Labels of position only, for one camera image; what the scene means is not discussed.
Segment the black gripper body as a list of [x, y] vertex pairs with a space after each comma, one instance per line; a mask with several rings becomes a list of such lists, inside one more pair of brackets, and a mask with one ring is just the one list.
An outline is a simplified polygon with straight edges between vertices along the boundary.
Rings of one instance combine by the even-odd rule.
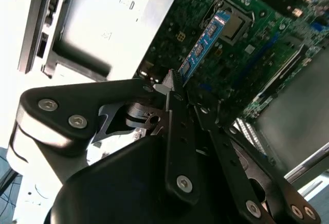
[[47, 223], [238, 223], [212, 159], [195, 153], [200, 198], [190, 206], [165, 188], [165, 144], [143, 138], [71, 176]]

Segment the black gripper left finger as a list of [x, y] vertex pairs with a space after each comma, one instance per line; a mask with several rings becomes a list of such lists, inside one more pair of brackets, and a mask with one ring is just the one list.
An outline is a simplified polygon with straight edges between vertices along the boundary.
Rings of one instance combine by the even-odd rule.
[[143, 79], [32, 88], [22, 93], [10, 145], [28, 138], [59, 159], [82, 156], [87, 147], [134, 128], [165, 144], [164, 183], [174, 198], [199, 200], [195, 143], [180, 79], [169, 72], [168, 92]]

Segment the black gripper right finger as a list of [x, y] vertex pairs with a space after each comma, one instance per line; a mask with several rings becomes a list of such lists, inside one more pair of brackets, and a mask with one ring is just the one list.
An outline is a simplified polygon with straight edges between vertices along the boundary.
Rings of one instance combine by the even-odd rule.
[[194, 122], [211, 143], [228, 187], [229, 215], [235, 223], [321, 223], [316, 210], [232, 125], [219, 126], [219, 103], [209, 93], [187, 92]]

